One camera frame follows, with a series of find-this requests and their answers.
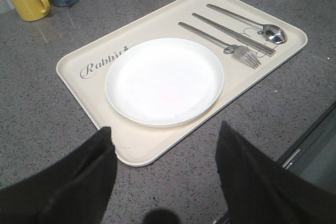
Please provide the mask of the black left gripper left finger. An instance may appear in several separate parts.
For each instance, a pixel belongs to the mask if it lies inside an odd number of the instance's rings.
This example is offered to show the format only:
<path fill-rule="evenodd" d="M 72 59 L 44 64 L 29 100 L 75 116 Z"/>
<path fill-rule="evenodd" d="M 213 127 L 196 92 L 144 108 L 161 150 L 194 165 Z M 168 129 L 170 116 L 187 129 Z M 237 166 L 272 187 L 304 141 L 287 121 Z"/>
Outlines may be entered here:
<path fill-rule="evenodd" d="M 111 128 L 40 173 L 1 190 L 1 223 L 101 223 L 117 175 Z"/>

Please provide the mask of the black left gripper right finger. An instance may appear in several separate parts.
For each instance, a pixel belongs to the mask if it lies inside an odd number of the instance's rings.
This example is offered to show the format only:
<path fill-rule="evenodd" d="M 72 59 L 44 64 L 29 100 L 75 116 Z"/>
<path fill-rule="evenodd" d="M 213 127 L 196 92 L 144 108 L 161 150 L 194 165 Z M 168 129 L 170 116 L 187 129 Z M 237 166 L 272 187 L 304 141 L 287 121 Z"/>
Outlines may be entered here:
<path fill-rule="evenodd" d="M 282 168 L 226 121 L 215 159 L 231 223 L 335 223 L 335 195 Z"/>

